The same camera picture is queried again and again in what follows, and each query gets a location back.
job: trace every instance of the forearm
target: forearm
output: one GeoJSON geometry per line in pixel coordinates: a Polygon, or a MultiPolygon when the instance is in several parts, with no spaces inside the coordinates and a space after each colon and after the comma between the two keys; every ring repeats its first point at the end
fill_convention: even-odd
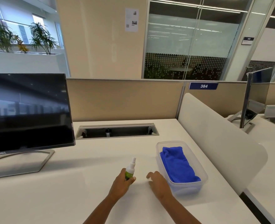
{"type": "Polygon", "coordinates": [[[176,224],[201,224],[175,197],[169,196],[160,202],[176,224]]]}
{"type": "Polygon", "coordinates": [[[104,224],[106,219],[116,204],[117,200],[107,196],[90,214],[83,224],[104,224]]]}

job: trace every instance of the blue cloth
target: blue cloth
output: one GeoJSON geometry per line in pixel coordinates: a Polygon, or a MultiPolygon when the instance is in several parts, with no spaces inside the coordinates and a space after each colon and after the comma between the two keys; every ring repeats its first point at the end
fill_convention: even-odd
{"type": "Polygon", "coordinates": [[[187,183],[201,180],[195,175],[194,170],[189,165],[182,147],[163,147],[160,157],[166,172],[173,182],[187,183]]]}

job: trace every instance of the plastic container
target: plastic container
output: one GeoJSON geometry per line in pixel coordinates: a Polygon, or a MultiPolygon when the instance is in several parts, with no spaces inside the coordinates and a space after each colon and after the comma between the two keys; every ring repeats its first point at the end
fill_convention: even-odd
{"type": "Polygon", "coordinates": [[[183,141],[167,141],[167,142],[159,142],[156,145],[156,161],[158,164],[159,172],[164,176],[167,180],[173,195],[187,195],[197,193],[201,190],[203,184],[208,180],[208,175],[198,159],[195,157],[194,153],[188,147],[188,145],[183,141]],[[188,183],[175,183],[171,181],[169,175],[167,174],[165,167],[162,163],[160,152],[162,152],[163,147],[182,147],[183,153],[186,159],[189,162],[189,165],[195,171],[195,175],[201,178],[199,182],[188,182],[188,183]]]}

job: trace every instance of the white planter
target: white planter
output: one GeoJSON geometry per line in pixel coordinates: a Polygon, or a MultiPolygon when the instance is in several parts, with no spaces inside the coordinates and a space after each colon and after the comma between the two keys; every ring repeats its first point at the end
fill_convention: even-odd
{"type": "Polygon", "coordinates": [[[26,54],[0,51],[0,73],[65,73],[69,75],[64,53],[46,55],[39,52],[26,54]]]}

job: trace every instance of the computer monitor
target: computer monitor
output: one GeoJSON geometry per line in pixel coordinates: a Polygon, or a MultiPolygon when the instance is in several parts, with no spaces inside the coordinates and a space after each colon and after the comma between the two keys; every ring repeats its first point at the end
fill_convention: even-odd
{"type": "Polygon", "coordinates": [[[0,74],[0,154],[72,145],[65,74],[0,74]]]}
{"type": "Polygon", "coordinates": [[[248,80],[242,110],[228,118],[230,122],[240,119],[239,127],[244,128],[246,124],[265,109],[272,72],[273,68],[269,67],[247,73],[248,80]]]}

